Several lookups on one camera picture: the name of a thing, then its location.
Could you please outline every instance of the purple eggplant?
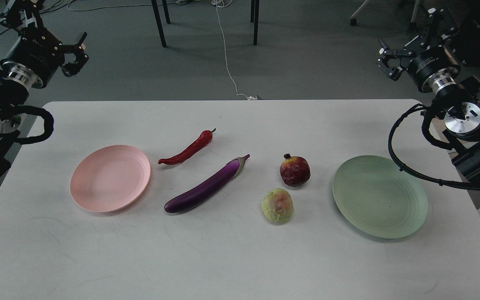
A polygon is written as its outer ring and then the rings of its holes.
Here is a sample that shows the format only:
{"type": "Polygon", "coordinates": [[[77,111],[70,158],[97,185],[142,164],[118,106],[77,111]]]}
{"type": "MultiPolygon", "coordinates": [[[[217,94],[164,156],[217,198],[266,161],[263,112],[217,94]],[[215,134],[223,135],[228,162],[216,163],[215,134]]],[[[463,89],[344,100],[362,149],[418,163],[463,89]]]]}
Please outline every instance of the purple eggplant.
{"type": "Polygon", "coordinates": [[[168,213],[179,213],[200,205],[221,189],[227,182],[229,182],[229,180],[238,176],[244,168],[245,161],[248,158],[249,154],[228,162],[225,167],[222,167],[221,170],[216,172],[216,174],[212,175],[195,188],[168,201],[164,205],[164,210],[168,213]]]}

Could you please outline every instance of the fake fruit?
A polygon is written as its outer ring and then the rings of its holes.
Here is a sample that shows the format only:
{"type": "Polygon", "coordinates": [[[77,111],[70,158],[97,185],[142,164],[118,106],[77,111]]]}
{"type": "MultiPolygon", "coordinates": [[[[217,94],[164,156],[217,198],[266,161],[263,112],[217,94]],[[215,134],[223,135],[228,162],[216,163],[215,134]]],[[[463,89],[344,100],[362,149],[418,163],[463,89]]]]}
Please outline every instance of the fake fruit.
{"type": "Polygon", "coordinates": [[[284,223],[292,217],[294,204],[292,197],[282,188],[270,190],[262,200],[262,212],[268,220],[284,223]]]}
{"type": "Polygon", "coordinates": [[[280,164],[280,177],[288,186],[299,186],[310,178],[308,162],[301,156],[284,155],[284,161],[280,164]]]}

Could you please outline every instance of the fake vegetable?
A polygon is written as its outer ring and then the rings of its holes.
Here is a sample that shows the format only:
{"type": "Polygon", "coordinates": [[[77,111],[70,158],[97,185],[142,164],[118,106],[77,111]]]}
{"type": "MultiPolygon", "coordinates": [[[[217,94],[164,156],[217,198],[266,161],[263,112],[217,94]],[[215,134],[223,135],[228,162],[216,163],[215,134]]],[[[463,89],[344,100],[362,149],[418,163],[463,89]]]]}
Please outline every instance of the fake vegetable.
{"type": "Polygon", "coordinates": [[[200,183],[195,188],[185,192],[164,205],[164,210],[168,213],[179,213],[203,203],[215,192],[221,189],[229,180],[240,174],[244,168],[245,161],[249,158],[249,154],[244,157],[233,159],[222,167],[216,174],[200,183]]]}
{"type": "Polygon", "coordinates": [[[212,140],[212,133],[216,131],[216,128],[214,128],[212,131],[210,130],[205,130],[200,134],[200,137],[198,137],[190,146],[186,147],[183,152],[177,154],[176,156],[172,156],[169,159],[159,159],[158,163],[164,163],[166,165],[176,165],[178,163],[181,163],[190,157],[192,155],[196,154],[199,150],[201,150],[203,147],[205,147],[210,141],[212,140]]]}

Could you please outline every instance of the black table leg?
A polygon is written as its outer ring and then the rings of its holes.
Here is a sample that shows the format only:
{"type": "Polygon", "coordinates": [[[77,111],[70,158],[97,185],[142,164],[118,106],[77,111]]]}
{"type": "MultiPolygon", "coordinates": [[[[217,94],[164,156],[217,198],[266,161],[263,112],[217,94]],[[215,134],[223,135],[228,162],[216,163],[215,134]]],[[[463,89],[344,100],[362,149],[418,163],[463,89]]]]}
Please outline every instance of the black table leg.
{"type": "Polygon", "coordinates": [[[166,23],[170,23],[170,13],[168,13],[168,4],[166,0],[162,0],[162,7],[164,7],[164,16],[166,17],[166,23]]]}
{"type": "Polygon", "coordinates": [[[166,38],[164,38],[164,31],[162,30],[162,22],[160,21],[160,15],[158,14],[157,0],[151,0],[153,5],[153,12],[155,13],[155,21],[157,21],[158,34],[160,35],[160,42],[162,47],[166,47],[166,38]]]}
{"type": "Polygon", "coordinates": [[[255,17],[255,0],[251,0],[251,23],[253,23],[255,17]]]}
{"type": "Polygon", "coordinates": [[[259,36],[259,3],[260,0],[252,0],[255,2],[255,28],[253,29],[253,45],[257,45],[259,36]]]}

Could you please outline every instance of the white table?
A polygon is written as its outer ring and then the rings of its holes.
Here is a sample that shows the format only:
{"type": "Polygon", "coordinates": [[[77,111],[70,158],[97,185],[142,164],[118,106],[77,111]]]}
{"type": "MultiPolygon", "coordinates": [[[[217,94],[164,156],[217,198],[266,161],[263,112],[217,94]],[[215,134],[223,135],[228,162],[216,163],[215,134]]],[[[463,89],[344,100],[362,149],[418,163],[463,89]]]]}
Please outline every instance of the white table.
{"type": "MultiPolygon", "coordinates": [[[[398,241],[363,234],[341,215],[332,178],[359,155],[388,156],[387,135],[415,100],[53,102],[55,133],[23,146],[0,188],[0,299],[319,300],[480,299],[480,217],[464,190],[423,186],[429,215],[398,241]],[[201,131],[212,142],[175,167],[201,131]],[[90,213],[69,194],[91,152],[127,144],[152,162],[135,203],[90,213]],[[283,155],[305,157],[312,177],[288,188],[283,155]],[[177,216],[166,201],[229,160],[242,173],[177,216]],[[269,224],[260,202],[286,188],[295,214],[269,224]]],[[[396,133],[396,153],[423,173],[457,180],[444,150],[421,137],[421,117],[396,133]]],[[[37,122],[31,135],[37,135],[37,122]]]]}

